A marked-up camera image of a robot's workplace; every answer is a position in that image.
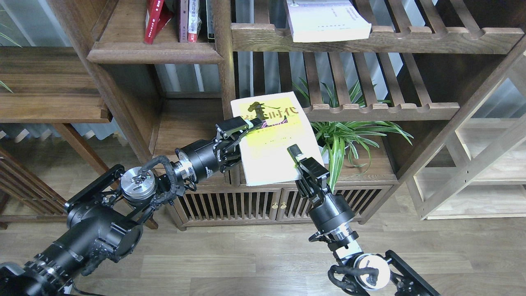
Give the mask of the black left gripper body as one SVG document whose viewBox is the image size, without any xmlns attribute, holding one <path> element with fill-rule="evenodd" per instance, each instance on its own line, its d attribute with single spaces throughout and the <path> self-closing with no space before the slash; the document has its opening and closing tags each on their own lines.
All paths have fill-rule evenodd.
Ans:
<svg viewBox="0 0 526 296">
<path fill-rule="evenodd" d="M 229 171 L 241 161 L 239 142 L 250 129 L 251 122 L 242 117 L 216 124 L 217 135 L 214 139 L 213 151 L 221 173 Z"/>
</svg>

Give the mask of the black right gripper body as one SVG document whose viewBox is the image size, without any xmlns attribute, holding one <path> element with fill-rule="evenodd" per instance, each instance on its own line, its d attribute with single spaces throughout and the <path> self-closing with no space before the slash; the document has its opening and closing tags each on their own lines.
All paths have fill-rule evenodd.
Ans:
<svg viewBox="0 0 526 296">
<path fill-rule="evenodd" d="M 320 206 L 331 192 L 327 179 L 329 171 L 314 158 L 304 157 L 295 160 L 300 179 L 295 184 L 302 197 L 307 197 L 313 206 Z"/>
</svg>

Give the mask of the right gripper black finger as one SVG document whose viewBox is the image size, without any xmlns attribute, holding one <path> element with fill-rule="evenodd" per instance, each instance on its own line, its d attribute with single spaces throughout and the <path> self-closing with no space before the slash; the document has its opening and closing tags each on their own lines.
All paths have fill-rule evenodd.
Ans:
<svg viewBox="0 0 526 296">
<path fill-rule="evenodd" d="M 287 147 L 287 151 L 296 165 L 300 165 L 301 161 L 305 158 L 304 153 L 301 152 L 297 144 Z"/>
</svg>

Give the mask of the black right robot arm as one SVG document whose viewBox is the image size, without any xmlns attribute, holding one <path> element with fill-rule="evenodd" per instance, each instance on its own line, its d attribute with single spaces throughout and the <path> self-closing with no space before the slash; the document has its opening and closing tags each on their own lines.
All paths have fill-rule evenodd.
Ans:
<svg viewBox="0 0 526 296">
<path fill-rule="evenodd" d="M 306 157 L 297 145 L 288 152 L 300 172 L 295 182 L 299 193 L 312 203 L 309 216 L 317 228 L 309 241 L 327 243 L 337 261 L 330 267 L 331 283 L 353 296 L 396 287 L 397 296 L 437 296 L 439 292 L 425 281 L 394 251 L 385 255 L 365 253 L 357 243 L 358 234 L 350 227 L 355 214 L 340 194 L 327 183 L 329 171 L 312 157 Z"/>
</svg>

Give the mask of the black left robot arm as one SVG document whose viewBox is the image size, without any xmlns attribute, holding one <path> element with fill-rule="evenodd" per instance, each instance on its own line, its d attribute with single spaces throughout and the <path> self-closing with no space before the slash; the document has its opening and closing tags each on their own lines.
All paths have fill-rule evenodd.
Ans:
<svg viewBox="0 0 526 296">
<path fill-rule="evenodd" d="M 77 276 L 128 256 L 160 206 L 239 163 L 240 140 L 261 126 L 238 116 L 216 124 L 213 139 L 176 149 L 177 162 L 161 155 L 130 170 L 115 165 L 65 204 L 67 232 L 24 267 L 1 264 L 2 296 L 68 295 Z"/>
</svg>

